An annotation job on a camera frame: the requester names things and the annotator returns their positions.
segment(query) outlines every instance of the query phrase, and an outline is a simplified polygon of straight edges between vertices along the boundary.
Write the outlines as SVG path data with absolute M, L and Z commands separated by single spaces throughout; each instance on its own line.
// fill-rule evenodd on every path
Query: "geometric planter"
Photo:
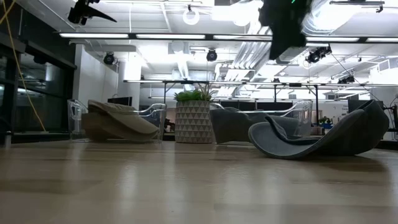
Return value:
M 180 143 L 213 143 L 209 101 L 177 102 L 175 141 Z

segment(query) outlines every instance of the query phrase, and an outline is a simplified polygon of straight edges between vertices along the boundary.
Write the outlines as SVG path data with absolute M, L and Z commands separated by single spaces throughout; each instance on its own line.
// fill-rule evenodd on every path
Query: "transparent chair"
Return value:
M 131 110 L 123 112 L 132 112 L 131 114 L 136 114 L 136 116 L 139 116 L 140 118 L 156 126 L 158 128 L 158 132 L 152 140 L 160 143 L 163 140 L 166 110 L 167 106 L 165 104 L 156 103 L 151 105 L 146 110 Z M 100 127 L 97 126 L 85 129 L 85 125 L 82 125 L 82 117 L 83 114 L 86 113 L 89 113 L 88 108 L 84 106 L 82 102 L 78 100 L 68 100 L 69 132 L 71 140 L 89 139 L 89 137 L 91 137 L 90 139 L 95 140 L 96 138 L 93 137 L 95 137 L 97 134 L 101 135 Z M 119 123 L 115 123 L 113 128 L 117 128 L 118 124 Z M 117 138 L 122 138 L 121 136 L 118 136 L 117 132 L 114 134 Z
M 218 103 L 210 105 L 210 118 L 218 144 L 228 141 L 249 142 L 248 130 L 255 124 L 266 122 L 264 115 L 271 116 L 291 138 L 309 136 L 311 133 L 312 101 L 303 100 L 288 110 L 240 111 L 224 108 Z

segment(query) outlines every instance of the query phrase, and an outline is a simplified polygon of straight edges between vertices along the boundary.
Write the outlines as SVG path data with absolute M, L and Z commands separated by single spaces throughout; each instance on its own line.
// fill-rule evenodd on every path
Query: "wooden floor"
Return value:
M 398 223 L 398 152 L 46 142 L 0 151 L 0 223 Z

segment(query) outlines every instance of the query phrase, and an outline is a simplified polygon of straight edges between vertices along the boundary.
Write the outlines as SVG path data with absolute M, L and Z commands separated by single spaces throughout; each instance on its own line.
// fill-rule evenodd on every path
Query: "green plant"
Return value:
M 216 92 L 215 90 L 210 91 L 211 85 L 201 86 L 199 90 L 193 91 L 182 91 L 180 93 L 174 93 L 174 99 L 178 102 L 186 102 L 191 100 L 197 101 L 211 101 L 212 95 Z

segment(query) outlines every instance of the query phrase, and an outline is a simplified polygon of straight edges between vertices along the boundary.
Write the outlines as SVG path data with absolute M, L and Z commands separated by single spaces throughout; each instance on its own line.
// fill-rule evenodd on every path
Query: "yellow cable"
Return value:
M 9 36 L 10 36 L 12 51 L 14 52 L 15 61 L 16 61 L 16 63 L 17 63 L 17 68 L 18 68 L 18 72 L 19 72 L 19 75 L 21 76 L 22 83 L 24 84 L 24 88 L 25 88 L 25 91 L 26 91 L 27 98 L 28 98 L 28 100 L 29 100 L 29 103 L 30 103 L 30 105 L 31 105 L 31 107 L 32 107 L 32 109 L 33 109 L 35 115 L 36 115 L 36 118 L 37 118 L 37 119 L 39 120 L 39 122 L 40 122 L 40 125 L 41 125 L 43 131 L 46 131 L 45 128 L 44 128 L 43 122 L 42 122 L 42 120 L 40 119 L 39 115 L 37 114 L 37 111 L 36 111 L 36 109 L 35 109 L 35 106 L 33 105 L 32 100 L 30 99 L 29 93 L 28 93 L 28 91 L 27 91 L 26 84 L 25 84 L 25 80 L 24 80 L 24 77 L 22 76 L 21 67 L 19 66 L 17 52 L 15 51 L 14 40 L 12 39 L 12 35 L 11 35 L 11 27 L 10 27 L 10 23 L 9 23 L 9 21 L 8 21 L 8 16 L 7 16 L 7 7 L 6 7 L 6 4 L 5 4 L 4 2 L 3 2 L 2 5 L 3 5 L 3 8 L 4 8 L 4 13 L 5 13 L 4 16 L 6 17 L 7 28 L 8 28 L 8 34 L 9 34 Z
M 4 21 L 4 19 L 8 16 L 8 14 L 10 13 L 12 7 L 14 6 L 16 0 L 13 0 L 10 7 L 8 8 L 8 10 L 4 13 L 4 16 L 0 19 L 0 24 L 2 24 L 2 22 Z

